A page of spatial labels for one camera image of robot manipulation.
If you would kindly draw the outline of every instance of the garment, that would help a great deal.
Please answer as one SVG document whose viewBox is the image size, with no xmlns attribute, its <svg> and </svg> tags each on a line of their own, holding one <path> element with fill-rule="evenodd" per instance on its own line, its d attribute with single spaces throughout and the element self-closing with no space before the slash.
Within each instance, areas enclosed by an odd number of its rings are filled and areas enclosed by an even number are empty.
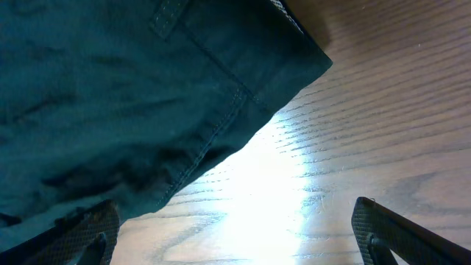
<svg viewBox="0 0 471 265">
<path fill-rule="evenodd" d="M 267 0 L 0 1 L 0 251 L 158 211 L 330 65 Z"/>
</svg>

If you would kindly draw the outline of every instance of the wooden table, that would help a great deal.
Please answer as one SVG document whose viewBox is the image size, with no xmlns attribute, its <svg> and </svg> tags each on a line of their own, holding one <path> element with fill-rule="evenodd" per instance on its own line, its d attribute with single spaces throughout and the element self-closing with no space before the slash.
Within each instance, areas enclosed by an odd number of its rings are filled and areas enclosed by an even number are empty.
<svg viewBox="0 0 471 265">
<path fill-rule="evenodd" d="M 471 248 L 471 1 L 292 0 L 334 66 L 113 265 L 362 264 L 359 196 Z"/>
</svg>

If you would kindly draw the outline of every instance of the dark green fabric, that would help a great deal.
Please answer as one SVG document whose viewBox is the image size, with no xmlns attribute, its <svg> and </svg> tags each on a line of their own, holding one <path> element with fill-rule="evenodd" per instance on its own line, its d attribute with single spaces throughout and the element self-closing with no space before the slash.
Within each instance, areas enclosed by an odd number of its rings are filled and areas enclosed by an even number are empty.
<svg viewBox="0 0 471 265">
<path fill-rule="evenodd" d="M 269 0 L 0 1 L 0 251 L 158 211 L 330 65 Z"/>
</svg>

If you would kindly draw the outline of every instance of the dark teal cloth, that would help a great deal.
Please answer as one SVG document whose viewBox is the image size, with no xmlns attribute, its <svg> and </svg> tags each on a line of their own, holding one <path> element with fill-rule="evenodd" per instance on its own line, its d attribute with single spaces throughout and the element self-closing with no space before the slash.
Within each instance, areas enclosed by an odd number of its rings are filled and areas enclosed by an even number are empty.
<svg viewBox="0 0 471 265">
<path fill-rule="evenodd" d="M 0 1 L 0 251 L 158 211 L 330 65 L 269 0 Z"/>
</svg>

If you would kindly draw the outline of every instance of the seam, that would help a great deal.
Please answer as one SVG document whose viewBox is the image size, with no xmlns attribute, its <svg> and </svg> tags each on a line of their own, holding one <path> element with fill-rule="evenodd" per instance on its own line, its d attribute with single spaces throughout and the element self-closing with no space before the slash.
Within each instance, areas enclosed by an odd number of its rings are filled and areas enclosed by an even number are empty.
<svg viewBox="0 0 471 265">
<path fill-rule="evenodd" d="M 263 111 L 267 111 L 268 113 L 272 114 L 275 111 L 272 111 L 270 107 L 263 101 L 261 101 L 251 90 L 231 71 L 229 68 L 222 63 L 208 48 L 204 47 L 198 38 L 191 32 L 191 30 L 183 24 L 180 24 L 183 31 L 190 37 L 193 43 L 200 48 L 206 56 L 208 56 L 218 67 L 221 69 L 229 78 L 239 84 L 243 89 L 244 93 Z"/>
<path fill-rule="evenodd" d="M 209 140 L 205 144 L 201 145 L 201 147 L 200 147 L 201 151 L 199 152 L 198 156 L 194 159 L 194 162 L 191 165 L 189 165 L 185 170 L 183 170 L 179 173 L 180 181 L 178 181 L 178 183 L 176 185 L 175 185 L 175 183 L 170 184 L 170 187 L 166 190 L 165 194 L 157 201 L 157 206 L 160 206 L 162 201 L 164 201 L 165 199 L 169 199 L 168 198 L 169 194 L 173 194 L 174 192 L 176 192 L 178 190 L 178 188 L 180 188 L 183 185 L 183 183 L 191 176 L 191 173 L 199 165 L 199 162 L 201 162 L 201 160 L 204 158 L 204 156 L 206 155 L 206 153 L 210 149 L 211 144 L 214 142 L 214 140 L 216 139 L 218 134 L 225 127 L 225 125 L 227 125 L 228 121 L 230 121 L 232 119 L 232 117 L 234 117 L 237 114 L 238 110 L 243 105 L 243 104 L 240 104 L 239 107 L 236 107 L 236 102 L 242 102 L 242 103 L 244 102 L 244 100 L 242 100 L 242 98 L 241 98 L 241 88 L 240 87 L 237 87 L 237 91 L 234 93 L 234 97 L 232 99 L 232 102 L 230 103 L 229 111 L 219 121 L 219 123 L 216 126 L 213 127 L 213 130 L 211 132 L 211 137 L 209 138 Z"/>
</svg>

